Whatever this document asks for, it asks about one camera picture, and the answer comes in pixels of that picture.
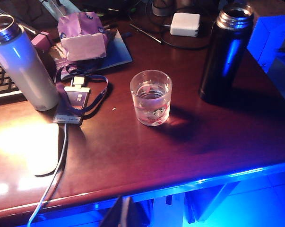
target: white thermos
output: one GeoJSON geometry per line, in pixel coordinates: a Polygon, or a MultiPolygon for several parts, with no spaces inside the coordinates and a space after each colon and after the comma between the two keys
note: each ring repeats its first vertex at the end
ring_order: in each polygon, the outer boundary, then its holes
{"type": "Polygon", "coordinates": [[[55,107],[59,95],[22,26],[0,15],[0,64],[36,110],[55,107]]]}

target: black thermos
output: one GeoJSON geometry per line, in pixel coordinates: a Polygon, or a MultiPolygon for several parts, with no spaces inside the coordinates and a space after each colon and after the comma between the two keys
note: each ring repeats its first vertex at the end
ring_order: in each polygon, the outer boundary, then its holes
{"type": "Polygon", "coordinates": [[[253,26],[249,5],[231,3],[220,11],[212,30],[199,96],[217,104],[225,100],[247,47],[253,26]]]}

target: keyboard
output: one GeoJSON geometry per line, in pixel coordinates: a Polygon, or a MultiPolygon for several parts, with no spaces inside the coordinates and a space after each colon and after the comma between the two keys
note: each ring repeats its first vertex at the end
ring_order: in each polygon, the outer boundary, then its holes
{"type": "Polygon", "coordinates": [[[9,74],[0,66],[0,97],[14,96],[21,91],[13,83],[9,74]]]}

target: desk leg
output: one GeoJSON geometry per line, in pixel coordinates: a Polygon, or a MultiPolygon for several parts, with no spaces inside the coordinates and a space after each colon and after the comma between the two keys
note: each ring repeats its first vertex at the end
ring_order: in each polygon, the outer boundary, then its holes
{"type": "Polygon", "coordinates": [[[205,221],[239,182],[227,183],[185,193],[188,223],[205,221]]]}
{"type": "Polygon", "coordinates": [[[155,198],[150,227],[182,227],[184,193],[155,198]]]}

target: white power adapter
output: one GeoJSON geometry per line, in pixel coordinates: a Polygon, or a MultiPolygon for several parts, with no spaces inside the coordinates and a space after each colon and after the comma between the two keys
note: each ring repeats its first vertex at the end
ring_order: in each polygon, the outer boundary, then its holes
{"type": "Polygon", "coordinates": [[[171,24],[171,35],[196,37],[199,31],[200,14],[175,13],[171,24]]]}

